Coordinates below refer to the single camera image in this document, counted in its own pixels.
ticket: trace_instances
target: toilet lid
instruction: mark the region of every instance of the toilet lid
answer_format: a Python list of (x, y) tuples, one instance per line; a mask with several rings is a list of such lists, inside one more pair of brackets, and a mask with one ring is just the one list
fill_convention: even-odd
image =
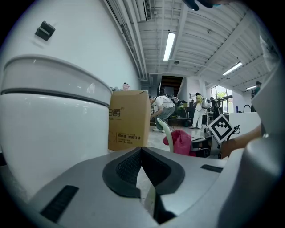
[(44, 55), (21, 55), (4, 67), (1, 94), (39, 93), (110, 105), (111, 88), (90, 72)]

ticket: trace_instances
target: hand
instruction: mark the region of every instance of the hand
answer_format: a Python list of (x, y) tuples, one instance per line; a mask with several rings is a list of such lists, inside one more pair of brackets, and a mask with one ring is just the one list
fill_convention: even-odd
[(235, 149), (238, 149), (237, 143), (235, 139), (230, 139), (228, 141), (223, 141), (221, 148), (220, 148), (220, 153), (222, 155), (222, 159), (229, 156), (232, 151)]

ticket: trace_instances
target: fluorescent light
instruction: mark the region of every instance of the fluorescent light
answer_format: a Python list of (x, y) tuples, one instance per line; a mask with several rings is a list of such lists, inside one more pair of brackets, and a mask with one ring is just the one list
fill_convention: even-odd
[(223, 73), (223, 75), (227, 75), (227, 74), (231, 73), (233, 70), (235, 70), (236, 68), (240, 67), (241, 65), (242, 65), (241, 62), (235, 64), (231, 69), (229, 69), (225, 73)]
[(175, 33), (168, 33), (168, 38), (167, 38), (167, 43), (166, 43), (163, 61), (168, 61), (168, 59), (169, 59), (171, 49), (173, 46), (173, 42), (174, 42), (174, 38), (175, 38)]
[(256, 85), (255, 86), (252, 86), (252, 87), (248, 87), (248, 88), (246, 88), (247, 90), (251, 90), (251, 89), (254, 89), (256, 87)]

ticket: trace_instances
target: white toilet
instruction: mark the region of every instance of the white toilet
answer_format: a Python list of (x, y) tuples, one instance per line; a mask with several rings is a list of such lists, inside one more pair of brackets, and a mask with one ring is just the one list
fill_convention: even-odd
[(30, 199), (73, 165), (108, 153), (110, 87), (68, 62), (23, 55), (7, 62), (0, 145)]

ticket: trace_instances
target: staircase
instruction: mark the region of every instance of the staircase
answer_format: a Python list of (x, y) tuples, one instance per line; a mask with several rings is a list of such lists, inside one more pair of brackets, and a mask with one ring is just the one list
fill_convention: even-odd
[(165, 87), (173, 87), (173, 96), (177, 96), (183, 77), (162, 76), (160, 95), (167, 94)]

